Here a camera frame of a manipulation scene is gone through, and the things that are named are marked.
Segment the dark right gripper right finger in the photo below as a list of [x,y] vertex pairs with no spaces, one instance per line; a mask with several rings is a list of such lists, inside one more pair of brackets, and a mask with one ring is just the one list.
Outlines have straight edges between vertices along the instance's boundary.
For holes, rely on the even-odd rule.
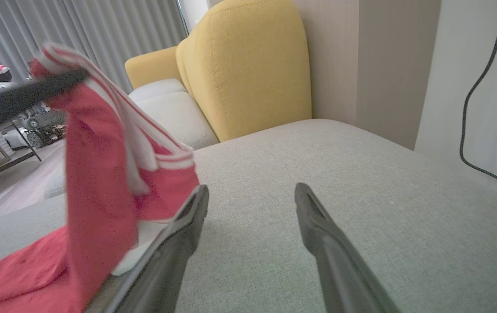
[[316,260],[326,311],[399,312],[393,299],[312,189],[305,183],[297,183],[294,200],[302,241]]

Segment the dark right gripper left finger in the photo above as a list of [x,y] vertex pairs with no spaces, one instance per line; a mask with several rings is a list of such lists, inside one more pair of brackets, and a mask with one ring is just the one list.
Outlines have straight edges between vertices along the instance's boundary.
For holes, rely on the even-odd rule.
[[208,212],[208,186],[197,186],[149,245],[107,305],[107,313],[173,313],[189,258]]

